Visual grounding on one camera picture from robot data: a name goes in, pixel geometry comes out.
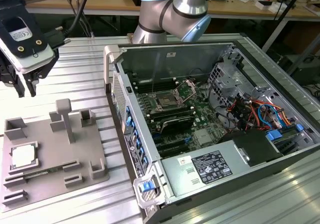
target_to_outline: open computer chassis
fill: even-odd
[[[109,45],[104,55],[107,97],[146,223],[320,149],[319,122],[237,41]]]

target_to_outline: green circuit board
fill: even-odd
[[[158,91],[153,93],[136,94],[142,113],[147,124],[152,121],[148,114],[160,113],[162,111],[175,110],[183,107],[194,107],[192,115],[194,121],[191,126],[181,132],[174,134],[163,134],[158,130],[150,128],[154,143],[163,158],[175,156],[180,153],[190,152],[218,143],[227,131],[216,113],[210,108],[206,99],[206,91],[195,86],[196,94],[192,94],[190,87],[182,85],[179,89],[180,97],[186,100],[177,103],[173,90]],[[184,150],[175,150],[175,144],[179,143]]]

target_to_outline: wooden desk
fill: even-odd
[[[266,51],[276,37],[290,20],[320,21],[320,17],[303,7],[304,3],[297,2],[296,7],[289,11],[284,20],[275,29],[263,50]],[[71,14],[72,10],[66,0],[47,0],[32,3],[27,6],[33,13],[59,13]],[[132,0],[88,0],[85,6],[86,14],[95,15],[139,15],[139,6]],[[238,19],[267,19],[273,20],[275,14],[268,10],[260,10],[253,1],[247,3],[239,0],[209,1],[208,14],[212,18],[238,18]]]

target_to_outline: metal workbench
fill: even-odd
[[[202,37],[202,40],[208,39],[238,40],[253,56],[259,58],[261,50],[239,34]],[[33,223],[143,222],[103,87],[104,46],[126,42],[125,37],[72,39],[71,43],[60,48],[59,62],[49,76],[40,81],[34,98],[26,92],[27,97],[18,99],[14,89],[0,85],[1,145],[5,118],[21,116],[27,121],[46,119],[49,118],[48,112],[55,110],[56,99],[69,98],[73,111],[91,108],[96,113],[110,170],[110,179],[106,182],[2,213],[1,224],[22,223],[26,220],[32,220]],[[259,61],[271,74],[276,76],[279,72],[272,60]],[[320,107],[313,102],[312,97],[303,89],[293,88],[292,82],[286,77],[278,78],[320,120]],[[166,223],[317,223],[320,222],[319,187],[320,153],[317,152],[277,175],[173,217]]]

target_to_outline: power supply label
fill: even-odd
[[[232,174],[219,150],[192,158],[192,162],[204,184],[212,183]]]

